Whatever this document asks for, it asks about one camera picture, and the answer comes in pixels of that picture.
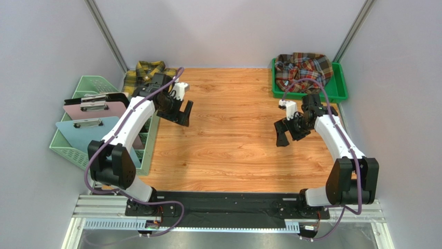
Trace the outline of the red brown plaid shirt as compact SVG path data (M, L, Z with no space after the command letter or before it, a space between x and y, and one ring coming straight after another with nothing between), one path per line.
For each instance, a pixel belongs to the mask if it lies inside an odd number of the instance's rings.
M320 53L280 54L273 67L275 83L284 92L320 93L334 75L331 61Z

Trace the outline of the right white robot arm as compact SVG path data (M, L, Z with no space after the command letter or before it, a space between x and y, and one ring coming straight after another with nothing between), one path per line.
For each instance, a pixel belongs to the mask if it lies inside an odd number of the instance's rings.
M274 123L276 145L289 145L288 135L299 141L315 131L326 144L334 165L323 187L300 191L308 207L372 204L375 200L379 163L366 157L351 141L336 110L324 106L318 94L302 98L302 111L296 102L279 100L285 117Z

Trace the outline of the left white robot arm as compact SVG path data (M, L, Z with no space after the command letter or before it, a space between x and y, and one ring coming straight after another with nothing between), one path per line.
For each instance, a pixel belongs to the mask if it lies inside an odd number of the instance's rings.
M111 193L120 193L132 201L144 205L157 203L154 188L138 177L130 150L141 128L153 115L189 126L193 102L188 101L185 109L180 110L189 90L189 84L178 82L183 72L184 68L180 67L173 77L155 73L150 83L134 91L129 107L111 131L101 140L89 143L85 183L90 190L93 188L88 180L92 179L112 187Z

